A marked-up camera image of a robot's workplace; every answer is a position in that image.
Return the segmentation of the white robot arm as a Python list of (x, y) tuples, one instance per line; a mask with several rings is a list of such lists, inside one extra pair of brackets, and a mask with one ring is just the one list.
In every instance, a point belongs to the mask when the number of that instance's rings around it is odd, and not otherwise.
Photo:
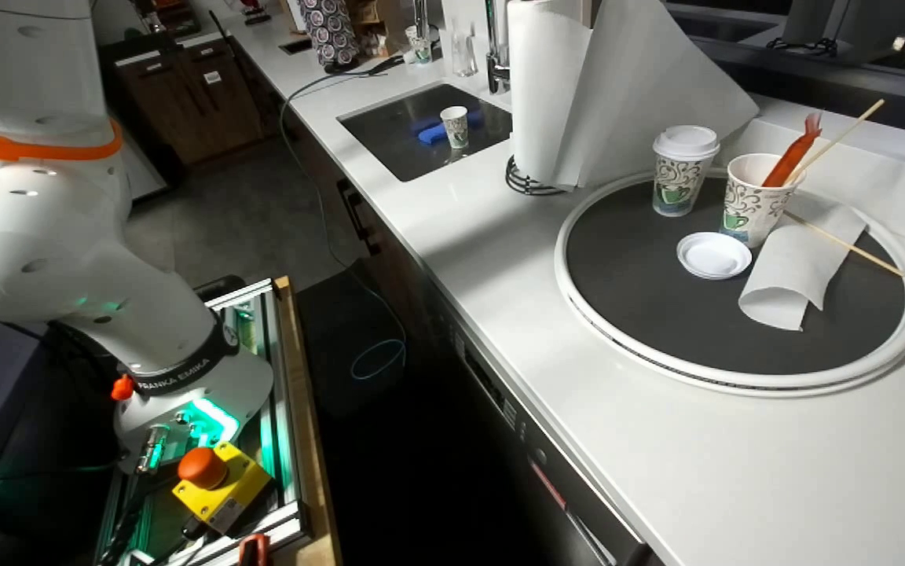
[(0, 0), (0, 322), (54, 322), (111, 352), (127, 370), (123, 442), (182, 411), (235, 438), (272, 370), (127, 249), (123, 147), (89, 0)]

